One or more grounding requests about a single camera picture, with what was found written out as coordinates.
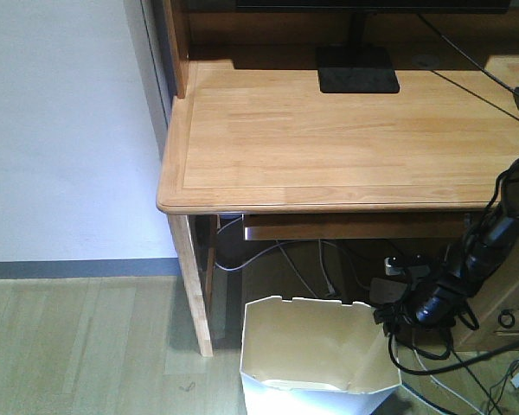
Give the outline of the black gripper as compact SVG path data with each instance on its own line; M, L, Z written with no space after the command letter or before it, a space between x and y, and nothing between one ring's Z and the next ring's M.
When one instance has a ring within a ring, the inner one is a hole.
M460 320L478 329L478 319L467 299L478 292L478 261L471 255L451 254L441 261L427 256L385 258L385 273L402 276L406 287L396 300L375 309L375 323L396 334L404 326L449 329Z

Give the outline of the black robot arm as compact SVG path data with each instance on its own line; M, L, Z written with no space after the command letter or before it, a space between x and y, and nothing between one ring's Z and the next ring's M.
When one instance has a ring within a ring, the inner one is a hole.
M519 239L519 158L498 175L482 216L442 255L386 259L392 272L407 279L398 299L375 309L374 320L396 334L409 326L449 329L460 320L479 329L467 300L504 263Z

